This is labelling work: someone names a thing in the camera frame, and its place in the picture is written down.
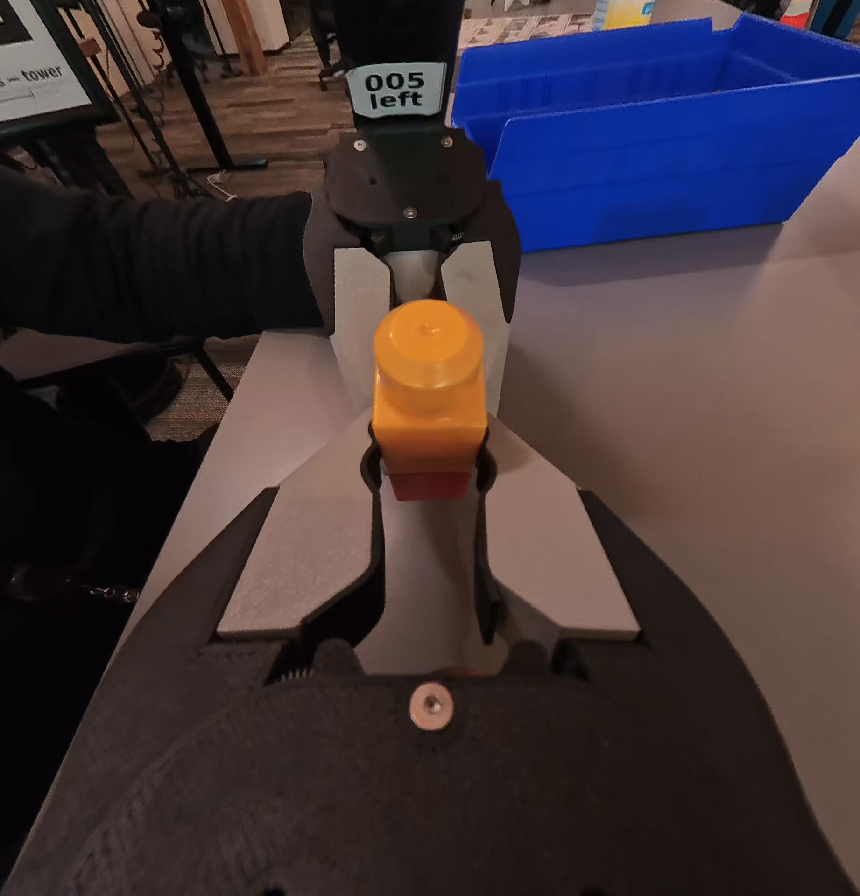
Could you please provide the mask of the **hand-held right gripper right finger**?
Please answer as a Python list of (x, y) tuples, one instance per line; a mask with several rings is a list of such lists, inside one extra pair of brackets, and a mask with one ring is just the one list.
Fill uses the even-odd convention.
[(640, 626), (580, 488), (494, 415), (477, 470), (473, 589), (483, 644), (632, 641)]

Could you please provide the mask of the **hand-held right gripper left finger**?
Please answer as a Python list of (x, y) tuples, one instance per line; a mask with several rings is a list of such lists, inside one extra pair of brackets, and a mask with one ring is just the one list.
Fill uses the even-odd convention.
[(357, 645), (384, 605), (380, 454), (367, 409), (280, 482), (218, 634)]

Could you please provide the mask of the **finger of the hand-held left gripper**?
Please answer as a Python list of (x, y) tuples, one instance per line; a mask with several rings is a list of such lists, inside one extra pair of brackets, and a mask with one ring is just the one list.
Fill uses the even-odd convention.
[(335, 249), (332, 347), (357, 413), (373, 405), (374, 336), (391, 311), (393, 297), (387, 263), (364, 248)]
[(470, 315), (482, 331), (487, 412), (498, 417), (511, 325), (505, 320), (489, 241), (460, 245), (442, 263), (445, 299)]

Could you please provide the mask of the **yellow mega block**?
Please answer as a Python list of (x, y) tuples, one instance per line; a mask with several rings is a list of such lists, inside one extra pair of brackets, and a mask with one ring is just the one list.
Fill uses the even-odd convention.
[(464, 479), (487, 430), (484, 337), (452, 303), (393, 309), (373, 339), (371, 429), (388, 474)]

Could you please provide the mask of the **red mega block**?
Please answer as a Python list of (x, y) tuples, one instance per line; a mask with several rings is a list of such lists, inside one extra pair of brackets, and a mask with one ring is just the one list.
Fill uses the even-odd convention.
[(474, 478), (468, 471), (388, 472), (387, 476), (399, 502), (459, 501), (468, 495)]

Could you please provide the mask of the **blue plastic bin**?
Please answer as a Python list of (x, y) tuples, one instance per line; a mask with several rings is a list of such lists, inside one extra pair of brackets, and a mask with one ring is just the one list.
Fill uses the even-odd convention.
[(467, 49), (451, 118), (523, 252), (783, 223), (860, 136), (860, 47), (743, 14)]

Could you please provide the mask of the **person's left forearm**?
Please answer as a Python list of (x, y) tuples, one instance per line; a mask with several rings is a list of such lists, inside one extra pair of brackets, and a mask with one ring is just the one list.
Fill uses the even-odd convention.
[(311, 205), (107, 197), (0, 164), (0, 327), (123, 344), (320, 328)]

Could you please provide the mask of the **black standing desk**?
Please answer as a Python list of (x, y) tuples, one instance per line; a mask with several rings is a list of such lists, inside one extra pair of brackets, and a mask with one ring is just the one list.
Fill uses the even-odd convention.
[(112, 56), (133, 97), (139, 118), (145, 123), (155, 141), (158, 156), (163, 163), (150, 162), (153, 174), (167, 177), (175, 187), (178, 196), (189, 198), (205, 194), (205, 191), (193, 179), (195, 175), (216, 178), (236, 172), (265, 171), (268, 168), (266, 159), (236, 161), (226, 146), (219, 124), (200, 86), (200, 77), (193, 54), (183, 39), (182, 24), (188, 18), (188, 5), (184, 2), (139, 2), (139, 6), (137, 22), (143, 28), (154, 31), (157, 38), (161, 39), (214, 160), (210, 166), (195, 168), (185, 168), (178, 163), (176, 156), (168, 146), (162, 125), (157, 122), (145, 99), (143, 86), (133, 72), (130, 58), (122, 50), (117, 33), (107, 20), (103, 6), (100, 2), (82, 1), (81, 9), (91, 19), (103, 39), (107, 52)]

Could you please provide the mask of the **blue white wipes canister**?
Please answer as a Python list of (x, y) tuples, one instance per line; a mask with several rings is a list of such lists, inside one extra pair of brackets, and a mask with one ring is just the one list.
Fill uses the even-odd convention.
[(596, 1), (592, 30), (643, 27), (649, 24), (656, 1)]

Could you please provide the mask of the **framed marker sign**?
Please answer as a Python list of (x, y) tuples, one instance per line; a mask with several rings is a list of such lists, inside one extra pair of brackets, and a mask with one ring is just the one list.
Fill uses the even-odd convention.
[(0, 146), (117, 118), (55, 4), (0, 1)]

